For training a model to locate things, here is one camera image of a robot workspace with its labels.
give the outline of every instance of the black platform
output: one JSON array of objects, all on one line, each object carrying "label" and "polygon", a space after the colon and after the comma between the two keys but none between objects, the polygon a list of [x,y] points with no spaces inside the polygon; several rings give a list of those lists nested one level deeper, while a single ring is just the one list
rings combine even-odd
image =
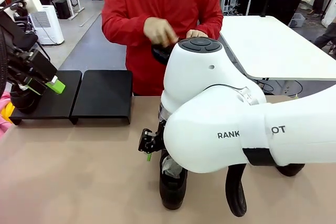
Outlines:
[{"label": "black platform", "polygon": [[132,72],[87,70],[84,73],[71,120],[126,119],[130,123]]},{"label": "black platform", "polygon": [[69,119],[73,124],[76,123],[70,118],[70,115],[75,105],[82,73],[78,70],[60,70],[56,76],[66,86],[63,93],[57,94],[55,91],[47,89],[36,110],[31,114],[23,114],[15,109],[9,117],[15,125],[19,125],[21,120],[36,119]]}]

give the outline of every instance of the yellow object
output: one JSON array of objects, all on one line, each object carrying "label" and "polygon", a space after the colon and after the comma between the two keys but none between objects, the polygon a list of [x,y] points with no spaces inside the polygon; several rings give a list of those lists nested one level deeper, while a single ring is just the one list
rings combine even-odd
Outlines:
[{"label": "yellow object", "polygon": [[3,117],[3,119],[5,119],[7,122],[12,123],[12,121],[9,119],[10,115],[12,114],[13,110],[15,109],[15,107],[13,106],[12,102],[9,102],[6,107],[4,107],[1,110],[1,115]]}]

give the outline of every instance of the red sleeve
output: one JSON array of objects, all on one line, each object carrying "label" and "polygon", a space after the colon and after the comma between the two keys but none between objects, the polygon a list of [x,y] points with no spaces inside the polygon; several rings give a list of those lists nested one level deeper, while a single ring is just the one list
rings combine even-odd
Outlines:
[{"label": "red sleeve", "polygon": [[138,46],[146,41],[143,24],[149,16],[128,18],[125,0],[105,0],[101,16],[102,31],[110,42]]},{"label": "red sleeve", "polygon": [[209,38],[218,39],[223,21],[219,0],[202,0],[199,20],[196,30],[206,33]]}]

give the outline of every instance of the pink cloth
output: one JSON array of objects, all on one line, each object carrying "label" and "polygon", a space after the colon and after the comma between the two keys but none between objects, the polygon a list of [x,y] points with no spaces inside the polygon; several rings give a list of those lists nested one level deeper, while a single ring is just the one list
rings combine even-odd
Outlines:
[{"label": "pink cloth", "polygon": [[[4,92],[0,99],[0,111],[6,107],[6,105],[11,101],[11,96],[9,92]],[[5,132],[11,127],[12,124],[3,119],[0,114],[0,138],[5,134]]]}]

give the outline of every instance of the red jacket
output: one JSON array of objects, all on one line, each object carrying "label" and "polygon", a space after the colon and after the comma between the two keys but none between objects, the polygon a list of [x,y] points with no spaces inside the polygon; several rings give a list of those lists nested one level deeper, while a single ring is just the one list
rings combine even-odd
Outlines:
[{"label": "red jacket", "polygon": [[105,0],[102,30],[110,42],[127,46],[126,67],[133,72],[133,92],[161,95],[165,66],[154,59],[151,42],[143,33],[148,17],[166,19],[180,38],[196,29],[217,39],[223,14],[219,0]]}]

